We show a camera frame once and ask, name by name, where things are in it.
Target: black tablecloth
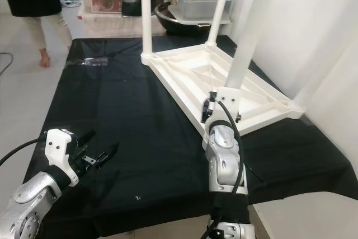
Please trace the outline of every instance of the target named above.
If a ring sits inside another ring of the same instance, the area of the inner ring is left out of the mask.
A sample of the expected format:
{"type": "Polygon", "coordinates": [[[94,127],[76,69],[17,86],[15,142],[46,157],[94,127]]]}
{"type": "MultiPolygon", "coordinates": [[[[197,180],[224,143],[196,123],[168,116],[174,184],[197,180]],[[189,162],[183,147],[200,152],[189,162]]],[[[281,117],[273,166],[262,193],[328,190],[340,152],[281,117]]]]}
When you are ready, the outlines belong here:
{"type": "MultiPolygon", "coordinates": [[[[156,51],[203,43],[156,37],[156,51]]],[[[218,46],[233,55],[226,36],[218,46]]],[[[63,71],[43,131],[97,135],[97,156],[119,142],[117,155],[68,188],[44,219],[45,238],[96,238],[210,212],[208,162],[201,137],[154,73],[140,62],[141,39],[77,39],[68,60],[108,56],[108,66],[63,71]]],[[[272,82],[252,63],[251,70],[272,82]]],[[[308,120],[285,119],[243,137],[250,203],[330,191],[358,199],[350,162],[308,120]]],[[[36,146],[25,181],[48,165],[36,146]]]]}

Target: bare foot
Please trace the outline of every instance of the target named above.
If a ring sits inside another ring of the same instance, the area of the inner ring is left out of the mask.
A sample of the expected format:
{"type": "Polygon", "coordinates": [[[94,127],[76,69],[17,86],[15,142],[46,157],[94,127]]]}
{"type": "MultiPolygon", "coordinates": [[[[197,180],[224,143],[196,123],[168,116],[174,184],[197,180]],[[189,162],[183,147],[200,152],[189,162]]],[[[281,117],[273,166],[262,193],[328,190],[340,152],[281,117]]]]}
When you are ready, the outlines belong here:
{"type": "Polygon", "coordinates": [[[44,55],[41,57],[40,66],[41,67],[49,67],[50,66],[50,57],[48,55],[44,55]]]}
{"type": "Polygon", "coordinates": [[[40,66],[41,67],[49,67],[50,66],[50,57],[46,51],[46,48],[40,49],[39,51],[41,54],[40,66]]]}

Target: black cable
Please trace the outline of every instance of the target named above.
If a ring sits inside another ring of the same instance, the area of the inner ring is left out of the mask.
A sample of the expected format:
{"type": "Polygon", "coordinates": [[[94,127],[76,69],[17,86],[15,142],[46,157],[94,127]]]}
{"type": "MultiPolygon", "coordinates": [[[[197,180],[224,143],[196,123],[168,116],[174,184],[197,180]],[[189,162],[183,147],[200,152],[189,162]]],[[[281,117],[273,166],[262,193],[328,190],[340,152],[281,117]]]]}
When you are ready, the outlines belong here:
{"type": "Polygon", "coordinates": [[[40,142],[41,141],[41,138],[37,138],[37,139],[34,139],[34,140],[31,140],[31,141],[28,141],[26,142],[25,144],[22,144],[21,146],[15,148],[14,150],[10,151],[8,154],[5,155],[5,157],[3,157],[1,160],[0,160],[0,166],[2,166],[2,164],[4,162],[7,161],[7,159],[9,159],[12,155],[14,155],[16,152],[18,152],[19,150],[31,145],[31,144],[34,144],[34,143],[37,143],[37,142],[40,142]]]}
{"type": "Polygon", "coordinates": [[[212,230],[219,224],[222,217],[219,215],[216,220],[213,221],[213,223],[209,226],[209,228],[204,232],[204,234],[201,236],[201,239],[207,239],[209,236],[209,233],[212,232],[212,230]]]}
{"type": "Polygon", "coordinates": [[[236,194],[236,191],[240,186],[240,181],[241,181],[242,173],[244,170],[244,150],[243,150],[243,145],[242,145],[242,141],[240,138],[240,133],[239,133],[238,129],[236,128],[236,124],[235,124],[233,117],[231,117],[229,110],[226,108],[226,106],[221,101],[219,101],[218,104],[223,108],[224,112],[226,113],[227,117],[229,118],[229,121],[230,121],[232,128],[234,130],[234,138],[239,145],[239,155],[240,155],[239,174],[236,178],[236,182],[235,182],[235,185],[234,185],[234,188],[232,191],[232,194],[236,194]]]}
{"type": "Polygon", "coordinates": [[[3,70],[0,71],[0,76],[2,75],[2,73],[5,72],[5,70],[6,70],[6,69],[12,64],[12,62],[13,62],[13,55],[12,55],[12,53],[0,53],[0,55],[2,55],[2,54],[10,55],[11,60],[10,60],[10,63],[9,63],[7,66],[5,66],[5,68],[4,68],[3,70]]]}
{"type": "MultiPolygon", "coordinates": [[[[238,129],[236,128],[236,124],[235,121],[233,120],[233,118],[231,117],[230,112],[228,111],[228,109],[226,108],[226,106],[219,101],[218,104],[223,108],[224,112],[226,113],[227,117],[229,118],[229,121],[232,125],[232,128],[234,130],[234,138],[237,141],[238,145],[239,145],[239,155],[240,155],[240,165],[239,165],[239,173],[238,176],[236,178],[236,182],[232,191],[232,194],[236,194],[237,189],[239,188],[240,185],[240,181],[242,178],[242,172],[244,169],[244,151],[243,151],[243,145],[242,145],[242,141],[240,138],[240,133],[238,131],[238,129]]],[[[213,221],[213,223],[209,226],[209,228],[204,232],[204,234],[201,236],[201,239],[206,239],[209,236],[209,233],[220,223],[222,219],[221,214],[213,221]]]]}

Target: person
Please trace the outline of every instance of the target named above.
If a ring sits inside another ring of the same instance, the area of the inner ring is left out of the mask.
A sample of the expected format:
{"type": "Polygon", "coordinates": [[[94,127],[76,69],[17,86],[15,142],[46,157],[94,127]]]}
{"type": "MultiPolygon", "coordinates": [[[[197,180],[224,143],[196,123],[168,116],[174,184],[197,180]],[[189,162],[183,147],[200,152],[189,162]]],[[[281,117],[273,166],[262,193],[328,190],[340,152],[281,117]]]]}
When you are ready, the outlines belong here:
{"type": "Polygon", "coordinates": [[[13,16],[22,17],[27,25],[34,44],[41,54],[40,66],[48,67],[50,57],[46,50],[46,41],[41,20],[45,17],[63,43],[69,49],[72,43],[71,33],[62,16],[60,0],[8,0],[13,16]]]}

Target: beige pants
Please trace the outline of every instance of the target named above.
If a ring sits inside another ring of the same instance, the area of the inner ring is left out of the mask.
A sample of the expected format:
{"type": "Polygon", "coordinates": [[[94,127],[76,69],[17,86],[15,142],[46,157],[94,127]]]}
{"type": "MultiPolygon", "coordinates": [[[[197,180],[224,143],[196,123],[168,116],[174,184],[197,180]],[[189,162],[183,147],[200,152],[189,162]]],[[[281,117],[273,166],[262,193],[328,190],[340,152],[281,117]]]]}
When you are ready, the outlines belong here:
{"type": "MultiPolygon", "coordinates": [[[[46,48],[46,41],[44,30],[41,25],[41,18],[43,17],[24,17],[23,20],[26,23],[27,27],[30,30],[30,34],[34,43],[36,44],[37,48],[45,49],[46,48]]],[[[62,16],[62,13],[45,16],[49,23],[52,25],[54,30],[62,39],[63,43],[70,47],[72,43],[71,33],[68,29],[68,26],[62,16]]]]}

